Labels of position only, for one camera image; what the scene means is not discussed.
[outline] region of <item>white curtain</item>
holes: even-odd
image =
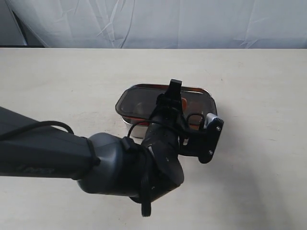
[[[304,48],[307,0],[7,0],[48,47]]]

